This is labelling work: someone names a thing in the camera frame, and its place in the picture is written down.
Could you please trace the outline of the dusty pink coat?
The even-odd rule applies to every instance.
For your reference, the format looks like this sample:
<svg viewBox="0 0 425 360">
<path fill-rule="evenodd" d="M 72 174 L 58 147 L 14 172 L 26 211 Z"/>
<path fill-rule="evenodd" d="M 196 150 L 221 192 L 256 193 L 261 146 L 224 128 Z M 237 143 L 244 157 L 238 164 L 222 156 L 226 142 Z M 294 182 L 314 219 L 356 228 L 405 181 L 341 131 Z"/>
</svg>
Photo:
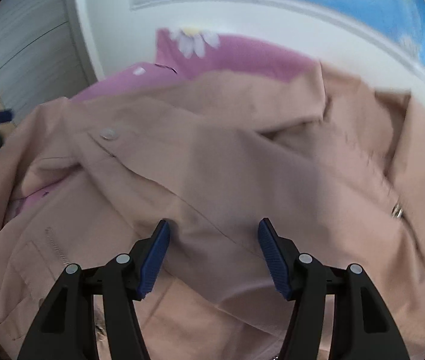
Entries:
<svg viewBox="0 0 425 360">
<path fill-rule="evenodd" d="M 288 82 L 223 71 L 38 106 L 0 150 L 0 345 L 15 358 L 70 263 L 172 239 L 138 304 L 153 359 L 270 359 L 290 303 L 257 242 L 358 263 L 425 357 L 425 108 L 320 63 Z"/>
</svg>

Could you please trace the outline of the grey wardrobe door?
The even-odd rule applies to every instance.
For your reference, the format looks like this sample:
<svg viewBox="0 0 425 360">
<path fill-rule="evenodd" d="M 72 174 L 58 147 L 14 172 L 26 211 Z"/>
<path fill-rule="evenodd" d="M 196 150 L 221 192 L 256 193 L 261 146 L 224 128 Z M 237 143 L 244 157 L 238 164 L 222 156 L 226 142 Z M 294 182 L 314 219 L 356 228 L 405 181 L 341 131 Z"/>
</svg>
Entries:
<svg viewBox="0 0 425 360">
<path fill-rule="evenodd" d="M 13 125 L 96 80 L 75 0 L 0 2 L 0 110 L 12 110 Z"/>
</svg>

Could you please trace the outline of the pink daisy bed sheet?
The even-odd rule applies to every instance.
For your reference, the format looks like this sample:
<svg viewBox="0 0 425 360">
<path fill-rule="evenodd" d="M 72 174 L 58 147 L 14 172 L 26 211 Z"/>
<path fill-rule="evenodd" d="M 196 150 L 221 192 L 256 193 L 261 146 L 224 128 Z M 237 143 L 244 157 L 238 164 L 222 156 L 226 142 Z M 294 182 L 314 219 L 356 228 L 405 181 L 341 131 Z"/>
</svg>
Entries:
<svg viewBox="0 0 425 360">
<path fill-rule="evenodd" d="M 119 138 L 84 135 L 94 181 L 128 216 L 176 219 L 186 211 L 258 217 L 314 197 L 318 167 L 267 141 L 318 120 L 325 96 L 318 64 L 262 41 L 220 35 L 186 57 L 157 34 L 155 63 L 138 63 L 74 97 L 116 121 Z"/>
</svg>

